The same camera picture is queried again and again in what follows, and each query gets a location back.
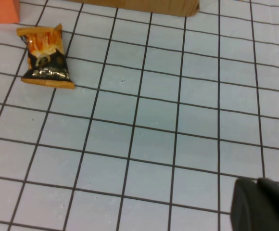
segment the black grid line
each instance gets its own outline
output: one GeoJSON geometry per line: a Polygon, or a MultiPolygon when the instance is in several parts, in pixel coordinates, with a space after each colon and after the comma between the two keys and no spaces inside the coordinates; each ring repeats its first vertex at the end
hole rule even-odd
{"type": "MultiPolygon", "coordinates": [[[[252,20],[252,37],[255,40],[252,0],[250,0],[250,11],[251,11],[251,20],[252,20]]],[[[258,87],[258,74],[257,74],[257,64],[256,64],[255,41],[253,42],[253,51],[254,51],[255,80],[256,80],[256,86],[258,87]]],[[[259,102],[259,89],[258,88],[256,88],[256,95],[257,95],[258,129],[259,129],[259,140],[260,140],[261,165],[262,165],[263,177],[265,177],[266,176],[266,173],[265,173],[265,159],[264,159],[263,138],[262,138],[262,131],[261,131],[260,102],[259,102]]]]}
{"type": "MultiPolygon", "coordinates": [[[[188,106],[194,106],[194,107],[200,107],[200,108],[208,108],[208,109],[212,109],[212,110],[219,110],[219,111],[234,112],[234,113],[245,114],[245,115],[259,116],[259,115],[257,115],[257,114],[244,113],[244,112],[233,111],[233,110],[228,110],[228,109],[217,109],[217,108],[205,107],[205,106],[194,105],[194,104],[188,104],[188,103],[180,103],[180,104],[188,105],[188,106]]],[[[5,106],[8,106],[8,107],[14,107],[14,108],[19,108],[19,109],[25,109],[25,110],[30,110],[30,111],[36,111],[36,112],[44,112],[44,113],[47,113],[46,110],[33,109],[33,108],[27,108],[27,107],[22,107],[22,106],[15,106],[15,105],[11,105],[11,104],[3,104],[3,103],[0,103],[0,105],[5,105],[5,106]]],[[[101,122],[107,122],[107,123],[118,124],[118,125],[124,125],[124,126],[129,126],[129,127],[132,127],[132,126],[133,126],[132,124],[128,124],[128,123],[121,123],[121,122],[115,122],[115,121],[110,121],[110,120],[104,120],[104,119],[98,119],[98,118],[91,118],[91,117],[85,117],[85,116],[79,116],[79,115],[71,115],[71,114],[59,113],[59,112],[52,112],[52,111],[49,111],[49,113],[50,113],[50,114],[54,114],[54,115],[67,116],[67,117],[82,118],[82,119],[90,119],[90,120],[101,121],[101,122]]],[[[260,115],[260,117],[279,120],[279,118],[277,118],[277,117],[266,116],[266,115],[260,115]]],[[[159,128],[152,128],[152,127],[147,127],[147,126],[135,125],[135,127],[136,127],[136,128],[145,128],[145,129],[150,129],[150,130],[156,130],[156,131],[162,131],[162,132],[168,132],[168,133],[175,133],[174,131],[171,131],[171,130],[159,129],[159,128]]],[[[218,138],[214,138],[214,137],[195,135],[195,134],[191,134],[191,133],[178,132],[178,134],[186,135],[186,136],[199,137],[199,138],[205,138],[205,139],[213,139],[213,140],[226,141],[226,142],[231,142],[231,143],[239,143],[239,144],[245,144],[245,145],[256,146],[256,147],[261,147],[260,144],[246,143],[246,142],[232,141],[232,140],[225,140],[225,139],[218,139],[218,138]]],[[[275,149],[275,150],[279,150],[278,147],[270,147],[270,146],[265,146],[265,145],[262,145],[262,147],[264,147],[264,148],[270,148],[270,149],[275,149]]]]}
{"type": "MultiPolygon", "coordinates": [[[[135,95],[135,94],[124,93],[124,92],[113,91],[113,90],[107,90],[107,89],[98,89],[98,88],[92,88],[92,87],[85,87],[85,86],[81,86],[81,85],[76,85],[76,87],[89,89],[89,90],[95,90],[95,91],[109,92],[109,93],[113,93],[113,94],[120,94],[120,95],[125,95],[125,96],[130,96],[130,97],[137,97],[137,95],[135,95]]],[[[269,119],[279,120],[279,117],[261,115],[261,114],[256,114],[256,113],[249,113],[249,112],[243,112],[243,111],[237,111],[237,110],[209,107],[209,106],[203,106],[203,105],[192,104],[192,103],[182,103],[182,102],[178,102],[178,101],[164,100],[164,99],[160,99],[160,98],[147,97],[147,96],[139,96],[139,97],[142,98],[142,99],[149,99],[149,100],[161,101],[161,102],[166,102],[166,103],[175,103],[175,104],[181,104],[181,105],[192,106],[192,107],[200,107],[200,108],[206,108],[206,109],[211,109],[211,110],[220,110],[220,111],[224,111],[224,112],[233,112],[233,113],[238,113],[238,114],[244,114],[244,115],[250,115],[250,116],[259,116],[259,117],[262,117],[262,118],[269,118],[269,119]]],[[[18,105],[13,105],[13,104],[8,104],[8,103],[5,103],[5,104],[0,103],[0,105],[5,105],[5,106],[9,106],[9,107],[14,107],[14,108],[20,108],[20,109],[26,109],[26,110],[30,110],[30,111],[36,111],[36,112],[47,112],[47,110],[30,108],[30,107],[25,107],[25,106],[18,106],[18,105]]],[[[55,112],[55,111],[49,111],[49,113],[62,115],[62,116],[68,116],[68,117],[91,119],[90,117],[87,117],[87,116],[73,115],[73,114],[68,114],[68,113],[60,113],[60,112],[55,112]]]]}
{"type": "Polygon", "coordinates": [[[120,200],[120,206],[119,206],[119,212],[118,212],[118,218],[117,218],[116,231],[119,231],[120,219],[121,219],[122,208],[123,208],[123,203],[124,203],[126,184],[127,184],[127,175],[128,175],[128,169],[129,169],[129,163],[130,163],[130,157],[131,157],[131,150],[132,150],[132,144],[133,144],[133,138],[134,138],[135,123],[136,123],[137,112],[138,112],[138,108],[139,108],[139,102],[140,102],[140,91],[141,91],[141,84],[142,84],[143,75],[144,75],[144,67],[145,67],[146,54],[147,54],[147,49],[148,49],[148,41],[149,41],[149,35],[150,35],[151,21],[152,21],[152,13],[150,14],[150,20],[149,20],[149,26],[148,26],[148,32],[147,32],[147,39],[146,39],[146,47],[145,47],[142,70],[141,70],[140,80],[139,80],[139,83],[140,83],[139,84],[139,91],[138,91],[138,95],[137,95],[134,118],[133,118],[132,132],[131,132],[130,145],[129,145],[127,163],[126,163],[124,184],[123,184],[123,188],[122,188],[122,198],[120,200]]]}
{"type": "MultiPolygon", "coordinates": [[[[72,152],[78,152],[80,153],[81,150],[75,150],[75,149],[68,149],[68,148],[62,148],[62,147],[55,147],[55,146],[50,146],[50,145],[43,145],[40,144],[40,147],[47,147],[47,148],[53,148],[53,149],[60,149],[60,150],[67,150],[67,151],[72,151],[72,152]]],[[[103,153],[97,153],[97,152],[89,152],[85,151],[87,154],[93,154],[93,155],[99,155],[99,156],[105,156],[105,157],[111,157],[111,158],[117,158],[117,159],[123,159],[127,160],[128,157],[123,157],[123,156],[116,156],[116,155],[109,155],[109,154],[103,154],[103,153]]],[[[165,163],[158,163],[158,162],[153,162],[153,161],[147,161],[147,160],[141,160],[141,159],[136,159],[136,158],[130,158],[131,161],[135,162],[140,162],[140,163],[147,163],[147,164],[154,164],[154,165],[160,165],[160,166],[165,166],[165,167],[175,167],[175,168],[180,168],[180,169],[185,169],[185,170],[191,170],[191,171],[197,171],[197,172],[204,172],[204,173],[210,173],[214,175],[221,175],[221,176],[227,176],[227,177],[233,177],[233,178],[246,178],[249,180],[257,180],[257,178],[253,177],[246,177],[246,176],[241,176],[241,175],[235,175],[235,174],[229,174],[229,173],[223,173],[223,172],[217,172],[217,171],[211,171],[211,170],[205,170],[205,169],[200,169],[200,168],[193,168],[193,167],[186,167],[186,166],[179,166],[179,165],[171,165],[171,164],[165,164],[165,163]]],[[[14,182],[21,182],[23,183],[24,180],[21,179],[15,179],[15,178],[9,178],[9,177],[2,177],[0,176],[0,180],[9,180],[9,181],[14,181],[14,182]]],[[[42,182],[36,182],[36,181],[30,181],[27,180],[26,183],[29,184],[34,184],[34,185],[40,185],[40,186],[47,186],[47,187],[54,187],[54,188],[62,188],[62,189],[69,189],[72,190],[73,187],[70,186],[62,186],[62,185],[56,185],[56,184],[48,184],[48,183],[42,183],[42,182]]],[[[113,196],[121,196],[120,194],[116,193],[110,193],[110,192],[101,192],[101,191],[94,191],[94,190],[88,190],[88,189],[83,189],[83,188],[76,188],[75,190],[78,191],[84,191],[84,192],[89,192],[89,193],[98,193],[98,194],[104,194],[104,195],[113,195],[113,196]]],[[[151,199],[145,199],[145,198],[139,198],[139,200],[150,200],[151,199]]]]}
{"type": "Polygon", "coordinates": [[[221,150],[220,150],[220,87],[221,87],[221,0],[218,0],[218,50],[217,50],[217,230],[221,231],[221,150]]]}
{"type": "MultiPolygon", "coordinates": [[[[29,3],[29,2],[21,2],[21,3],[22,3],[22,4],[30,4],[30,5],[42,6],[42,5],[40,5],[40,4],[29,3]]],[[[268,7],[279,7],[279,6],[273,6],[273,5],[270,6],[270,5],[266,5],[266,4],[262,4],[262,3],[257,3],[257,2],[252,2],[252,4],[265,5],[265,6],[268,6],[268,7]]],[[[78,10],[67,9],[67,8],[64,8],[64,7],[57,7],[57,6],[47,6],[47,7],[50,7],[50,8],[57,8],[57,9],[62,9],[62,10],[67,10],[67,11],[75,11],[75,12],[78,12],[78,10]]],[[[82,13],[87,13],[87,14],[96,15],[96,16],[103,16],[103,17],[108,17],[108,18],[114,18],[113,16],[108,16],[108,15],[103,15],[103,14],[97,14],[97,13],[91,13],[91,12],[85,12],[85,11],[83,11],[82,13]]],[[[207,12],[202,12],[202,11],[199,11],[199,13],[204,13],[204,14],[210,14],[210,15],[218,16],[217,13],[207,13],[207,12]]],[[[234,17],[234,16],[228,16],[228,15],[223,15],[223,14],[221,14],[220,16],[221,16],[221,17],[227,17],[227,18],[240,19],[240,20],[249,21],[249,22],[251,21],[250,19],[239,18],[239,17],[234,17]]],[[[135,22],[135,23],[148,24],[148,23],[146,23],[146,22],[139,22],[139,21],[130,20],[130,19],[124,19],[124,18],[119,18],[119,17],[117,17],[117,19],[119,19],[119,20],[124,20],[124,21],[135,22]]],[[[261,21],[254,21],[254,22],[255,22],[255,23],[262,23],[262,24],[270,24],[270,25],[279,26],[279,24],[268,23],[268,22],[261,22],[261,21]]],[[[182,29],[182,28],[179,28],[179,27],[165,26],[165,25],[152,24],[152,23],[151,23],[151,25],[169,27],[169,28],[180,29],[180,30],[182,29]]]]}
{"type": "MultiPolygon", "coordinates": [[[[200,13],[218,16],[218,14],[216,14],[216,13],[208,13],[208,12],[201,12],[201,11],[200,11],[200,13]]],[[[250,19],[239,18],[239,17],[234,17],[234,16],[228,16],[228,15],[223,15],[223,14],[221,15],[221,17],[234,18],[234,19],[244,20],[244,21],[247,21],[247,22],[251,21],[250,19]]],[[[253,21],[253,22],[254,23],[268,24],[268,25],[273,25],[273,26],[279,26],[279,24],[276,24],[276,23],[268,23],[268,22],[261,22],[261,21],[253,21]]]]}
{"type": "MultiPolygon", "coordinates": [[[[126,124],[126,123],[121,123],[121,122],[114,122],[114,121],[109,121],[109,120],[104,120],[104,119],[91,118],[91,120],[100,121],[100,122],[106,122],[106,123],[111,123],[111,124],[124,125],[124,126],[129,126],[129,127],[132,127],[132,126],[133,126],[133,125],[131,125],[131,124],[126,124]]],[[[159,128],[151,128],[151,127],[140,126],[140,125],[135,125],[135,127],[136,127],[136,128],[150,129],[150,130],[155,130],[155,131],[168,132],[168,133],[175,133],[174,131],[170,131],[170,130],[159,129],[159,128]]],[[[249,146],[254,146],[254,147],[261,147],[260,144],[255,144],[255,143],[246,143],[246,142],[240,142],[240,141],[233,141],[233,140],[226,140],[226,139],[218,139],[218,138],[215,138],[215,137],[201,136],[201,135],[195,135],[195,134],[184,133],[184,132],[178,132],[177,134],[179,134],[179,135],[185,135],[185,136],[191,136],[191,137],[204,138],[204,139],[209,139],[209,140],[215,140],[215,141],[220,140],[220,141],[229,142],[229,143],[236,143],[236,144],[243,144],[243,145],[249,145],[249,146]]],[[[6,140],[6,141],[17,142],[17,143],[36,145],[35,143],[31,143],[31,142],[18,141],[18,140],[3,138],[3,137],[0,137],[0,140],[6,140]]],[[[56,147],[56,146],[44,145],[44,144],[39,144],[39,146],[54,147],[54,148],[57,148],[57,149],[70,150],[70,151],[76,151],[76,152],[78,152],[77,149],[71,149],[71,148],[56,147]]],[[[263,146],[263,148],[279,150],[279,147],[272,147],[272,146],[267,146],[267,145],[262,145],[262,146],[263,146]]]]}
{"type": "Polygon", "coordinates": [[[18,75],[18,73],[19,73],[19,71],[20,71],[20,67],[21,67],[21,64],[22,64],[22,62],[23,62],[23,60],[24,60],[24,58],[25,58],[25,55],[26,55],[26,50],[23,52],[21,61],[20,61],[19,65],[18,65],[18,69],[17,69],[15,75],[13,75],[13,81],[12,81],[11,84],[10,84],[10,87],[9,87],[9,89],[8,89],[8,92],[7,92],[7,94],[6,94],[6,97],[5,97],[5,99],[4,99],[4,102],[1,104],[0,116],[1,116],[2,111],[3,111],[3,109],[4,109],[5,105],[6,105],[7,99],[8,99],[8,97],[9,97],[9,94],[10,94],[10,92],[11,92],[11,89],[12,89],[12,87],[13,87],[13,85],[14,85],[14,82],[15,82],[15,80],[16,80],[16,77],[17,77],[17,75],[18,75]]]}
{"type": "Polygon", "coordinates": [[[183,41],[182,41],[182,53],[181,53],[181,63],[180,63],[180,77],[179,77],[179,87],[178,87],[178,99],[177,99],[177,112],[176,112],[176,126],[175,126],[175,140],[174,140],[174,153],[173,153],[173,166],[172,166],[172,176],[171,176],[171,186],[170,186],[170,196],[169,196],[169,210],[168,210],[168,226],[167,230],[171,230],[172,221],[172,204],[174,195],[174,179],[175,179],[175,165],[176,165],[176,152],[177,152],[177,136],[178,136],[178,123],[179,123],[179,104],[181,95],[181,82],[182,82],[182,70],[183,70],[183,55],[184,55],[184,45],[185,45],[185,35],[186,35],[187,18],[184,18],[184,30],[183,30],[183,41]]]}
{"type": "MultiPolygon", "coordinates": [[[[105,69],[105,64],[106,64],[107,56],[108,56],[109,49],[110,49],[110,46],[111,46],[111,38],[112,38],[114,27],[115,27],[117,13],[118,13],[118,8],[116,9],[115,18],[113,20],[111,35],[110,35],[110,39],[109,39],[109,42],[108,42],[108,45],[107,45],[107,50],[106,50],[106,54],[105,54],[105,58],[104,58],[104,63],[103,63],[102,71],[101,71],[101,76],[100,76],[100,79],[99,79],[98,89],[100,89],[100,85],[101,85],[101,82],[102,82],[102,77],[103,77],[103,73],[104,73],[104,69],[105,69]]],[[[94,112],[95,112],[95,109],[96,109],[98,96],[99,96],[99,91],[96,92],[96,97],[95,97],[95,101],[94,101],[94,104],[93,104],[93,108],[92,108],[92,111],[91,111],[91,117],[90,118],[93,118],[93,115],[94,115],[94,112]]],[[[88,129],[87,129],[87,133],[86,133],[86,137],[85,137],[85,141],[84,141],[84,145],[83,145],[83,150],[81,151],[82,152],[81,153],[81,158],[80,158],[79,165],[78,165],[78,168],[77,168],[76,179],[75,179],[75,182],[74,182],[74,185],[73,185],[73,189],[72,189],[72,193],[71,193],[71,197],[70,197],[65,221],[64,221],[64,224],[63,224],[63,231],[65,231],[66,227],[67,227],[67,223],[68,223],[68,219],[69,219],[69,215],[70,215],[70,211],[71,211],[71,206],[72,206],[72,202],[73,202],[73,198],[74,198],[74,192],[76,190],[77,180],[78,180],[78,176],[79,176],[80,171],[81,171],[81,166],[82,166],[82,162],[83,162],[83,158],[84,158],[84,154],[85,154],[85,149],[86,149],[87,139],[88,139],[90,128],[91,128],[91,123],[92,123],[92,120],[89,121],[88,129]]]]}
{"type": "MultiPolygon", "coordinates": [[[[42,18],[42,15],[43,15],[43,13],[44,13],[44,10],[45,10],[45,8],[46,8],[47,3],[48,3],[48,0],[46,0],[45,4],[44,4],[44,6],[43,6],[43,9],[42,9],[42,12],[41,12],[41,14],[40,14],[40,16],[39,16],[39,19],[38,19],[38,21],[36,22],[36,26],[39,24],[39,22],[40,22],[40,20],[41,20],[41,18],[42,18]]],[[[53,97],[52,97],[52,99],[51,99],[51,101],[50,101],[50,105],[49,105],[49,107],[48,107],[48,111],[50,110],[52,101],[53,101],[53,97]]],[[[29,174],[31,165],[32,165],[33,160],[34,160],[34,156],[35,156],[35,154],[36,154],[36,150],[37,150],[37,148],[38,148],[38,144],[39,144],[39,141],[40,141],[40,139],[41,139],[41,135],[42,135],[42,132],[43,132],[43,129],[44,129],[44,126],[45,126],[47,117],[48,117],[48,115],[46,114],[46,115],[45,115],[45,118],[44,118],[44,121],[43,121],[43,124],[42,124],[42,127],[41,127],[41,130],[40,130],[40,133],[39,133],[39,136],[38,136],[38,139],[37,139],[37,143],[36,143],[36,145],[35,145],[33,154],[32,154],[32,156],[31,156],[31,159],[30,159],[30,162],[29,162],[29,165],[28,165],[28,168],[27,168],[27,171],[26,171],[26,174],[25,174],[25,179],[24,179],[24,182],[23,182],[23,184],[22,184],[22,186],[21,186],[21,189],[20,189],[20,192],[19,192],[19,196],[18,196],[17,202],[16,202],[16,204],[15,204],[15,207],[14,207],[14,210],[13,210],[13,213],[12,213],[12,217],[11,217],[11,220],[10,220],[10,224],[9,224],[9,226],[8,226],[7,231],[10,231],[11,226],[12,226],[12,224],[13,224],[13,221],[14,221],[14,218],[15,218],[15,214],[16,214],[16,212],[17,212],[17,209],[18,209],[18,206],[19,206],[19,204],[20,204],[21,197],[22,197],[22,194],[23,194],[23,191],[24,191],[25,182],[27,181],[28,174],[29,174]]]]}
{"type": "MultiPolygon", "coordinates": [[[[202,31],[194,31],[194,30],[187,30],[187,31],[193,31],[193,32],[198,32],[198,33],[204,33],[204,34],[213,34],[213,33],[207,33],[207,32],[202,32],[202,31]]],[[[109,40],[108,38],[102,38],[102,37],[97,37],[97,36],[91,36],[91,35],[84,35],[84,34],[79,34],[79,33],[74,33],[75,35],[78,36],[83,36],[83,37],[89,37],[89,38],[95,38],[95,39],[102,39],[102,40],[109,40]]],[[[231,37],[231,36],[223,36],[220,35],[221,37],[226,37],[226,38],[231,38],[231,39],[242,39],[242,40],[247,40],[247,41],[253,41],[250,39],[245,39],[245,38],[239,38],[239,37],[231,37]]],[[[140,46],[140,47],[145,47],[145,45],[142,44],[137,44],[137,43],[131,43],[131,42],[125,42],[125,41],[119,41],[119,40],[112,40],[115,42],[119,42],[119,43],[124,43],[124,44],[130,44],[130,45],[135,45],[135,46],[140,46]]],[[[276,43],[271,43],[271,42],[262,42],[262,41],[255,41],[258,43],[263,43],[263,44],[272,44],[272,45],[276,45],[279,46],[279,44],[276,43]]],[[[0,45],[4,45],[4,46],[10,46],[10,47],[14,47],[14,48],[19,48],[19,49],[24,49],[23,47],[18,47],[18,46],[14,46],[11,44],[6,44],[6,43],[0,43],[0,45]]],[[[165,51],[173,51],[173,52],[182,52],[180,50],[173,50],[173,49],[167,49],[167,48],[160,48],[160,47],[155,47],[155,46],[148,46],[149,48],[155,48],[155,49],[159,49],[159,50],[165,50],[165,51]]],[[[188,53],[188,54],[194,54],[194,55],[199,55],[199,56],[203,56],[203,57],[209,57],[209,58],[216,58],[218,59],[217,56],[212,56],[212,55],[206,55],[206,54],[201,54],[201,53],[195,53],[195,52],[190,52],[190,51],[184,51],[184,53],[188,53]]],[[[83,59],[83,58],[77,58],[77,57],[70,57],[68,56],[67,58],[71,58],[71,59],[79,59],[82,61],[87,61],[87,62],[95,62],[95,63],[100,63],[102,64],[102,62],[97,62],[97,61],[92,61],[92,60],[88,60],[88,59],[83,59]]],[[[243,60],[237,60],[237,59],[230,59],[230,58],[224,58],[224,57],[220,57],[221,60],[229,60],[229,61],[236,61],[236,62],[241,62],[241,63],[246,63],[246,64],[254,64],[254,62],[250,62],[250,61],[243,61],[243,60]]],[[[275,67],[275,68],[279,68],[279,66],[276,65],[271,65],[271,64],[261,64],[261,63],[257,63],[259,65],[264,65],[264,66],[270,66],[270,67],[275,67]]],[[[123,65],[117,65],[120,67],[125,67],[125,68],[130,68],[130,69],[136,69],[136,70],[141,70],[140,68],[133,68],[133,67],[128,67],[128,66],[123,66],[123,65]]]]}

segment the white floor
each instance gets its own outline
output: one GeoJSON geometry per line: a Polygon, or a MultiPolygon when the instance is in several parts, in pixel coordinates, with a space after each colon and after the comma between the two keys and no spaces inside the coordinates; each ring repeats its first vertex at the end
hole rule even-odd
{"type": "Polygon", "coordinates": [[[21,82],[0,25],[0,231],[230,231],[235,179],[279,182],[279,0],[220,2],[21,3],[21,25],[63,24],[76,89],[21,82]]]}

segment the snack bag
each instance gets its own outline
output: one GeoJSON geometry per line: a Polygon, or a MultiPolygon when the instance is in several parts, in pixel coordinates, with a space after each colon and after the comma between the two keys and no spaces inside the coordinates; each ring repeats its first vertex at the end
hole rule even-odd
{"type": "Polygon", "coordinates": [[[28,71],[21,78],[23,82],[74,89],[63,51],[61,24],[55,28],[17,28],[17,35],[28,47],[28,71]]]}

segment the cardboard box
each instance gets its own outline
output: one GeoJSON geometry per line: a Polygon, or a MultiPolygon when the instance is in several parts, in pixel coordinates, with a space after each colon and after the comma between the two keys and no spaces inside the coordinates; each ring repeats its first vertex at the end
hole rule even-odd
{"type": "Polygon", "coordinates": [[[20,22],[20,1],[0,0],[0,23],[20,22]]]}
{"type": "Polygon", "coordinates": [[[199,0],[70,0],[135,11],[192,16],[199,11],[199,0]]]}

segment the chip bag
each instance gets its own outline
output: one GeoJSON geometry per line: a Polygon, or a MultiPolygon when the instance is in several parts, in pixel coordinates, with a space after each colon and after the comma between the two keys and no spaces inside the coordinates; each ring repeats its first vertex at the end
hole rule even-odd
{"type": "Polygon", "coordinates": [[[63,51],[61,24],[55,28],[17,28],[17,35],[28,48],[28,71],[21,78],[23,82],[74,89],[63,51]]]}

